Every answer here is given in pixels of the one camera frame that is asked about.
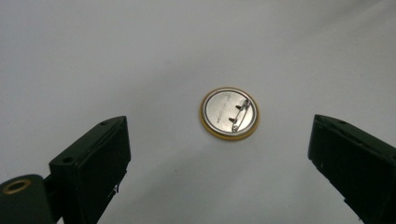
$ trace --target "screw hole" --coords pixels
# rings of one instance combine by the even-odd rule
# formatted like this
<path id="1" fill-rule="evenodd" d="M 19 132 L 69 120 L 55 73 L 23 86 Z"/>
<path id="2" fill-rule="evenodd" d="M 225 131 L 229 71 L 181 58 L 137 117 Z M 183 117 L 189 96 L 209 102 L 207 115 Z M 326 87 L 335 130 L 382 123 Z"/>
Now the screw hole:
<path id="1" fill-rule="evenodd" d="M 64 163 L 69 163 L 69 162 L 73 161 L 73 158 L 71 158 L 71 157 L 66 157 L 66 158 L 64 158 L 62 161 L 63 161 Z"/>
<path id="2" fill-rule="evenodd" d="M 27 187 L 29 187 L 30 184 L 31 184 L 31 181 L 29 179 L 17 180 L 17 181 L 14 181 L 13 183 L 10 183 L 5 188 L 3 188 L 3 193 L 5 193 L 5 194 L 18 193 L 18 192 L 26 189 Z"/>

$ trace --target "white surface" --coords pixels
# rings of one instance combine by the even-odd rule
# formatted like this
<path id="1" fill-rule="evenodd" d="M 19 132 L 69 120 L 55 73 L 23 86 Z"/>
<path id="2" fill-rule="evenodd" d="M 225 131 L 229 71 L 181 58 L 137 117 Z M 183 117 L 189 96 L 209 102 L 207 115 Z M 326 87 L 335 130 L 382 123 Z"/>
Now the white surface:
<path id="1" fill-rule="evenodd" d="M 262 112 L 207 133 L 211 90 Z M 394 1 L 2 1 L 0 182 L 126 115 L 133 159 L 100 223 L 360 223 L 308 160 L 314 114 L 396 146 Z"/>

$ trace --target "black plastic part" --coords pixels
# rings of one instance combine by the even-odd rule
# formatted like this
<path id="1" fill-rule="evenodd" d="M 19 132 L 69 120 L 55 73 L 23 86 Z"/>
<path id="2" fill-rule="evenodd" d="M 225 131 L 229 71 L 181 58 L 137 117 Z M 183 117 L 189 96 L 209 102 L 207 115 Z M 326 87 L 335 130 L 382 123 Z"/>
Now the black plastic part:
<path id="1" fill-rule="evenodd" d="M 126 117 L 105 120 L 49 163 L 65 223 L 96 223 L 131 160 Z"/>
<path id="2" fill-rule="evenodd" d="M 396 223 L 395 147 L 340 119 L 315 115 L 308 158 L 364 223 Z"/>
<path id="3" fill-rule="evenodd" d="M 53 223 L 41 176 L 23 175 L 0 185 L 0 223 Z"/>

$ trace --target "white backdrop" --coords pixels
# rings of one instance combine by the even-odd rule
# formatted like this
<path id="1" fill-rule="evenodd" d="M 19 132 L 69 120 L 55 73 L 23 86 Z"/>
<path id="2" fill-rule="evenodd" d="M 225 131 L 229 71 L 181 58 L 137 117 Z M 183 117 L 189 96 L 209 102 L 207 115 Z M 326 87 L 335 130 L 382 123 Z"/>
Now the white backdrop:
<path id="1" fill-rule="evenodd" d="M 215 88 L 262 112 L 205 131 Z M 0 182 L 46 176 L 126 115 L 132 161 L 99 223 L 360 223 L 307 158 L 315 114 L 396 146 L 392 0 L 1 1 Z"/>

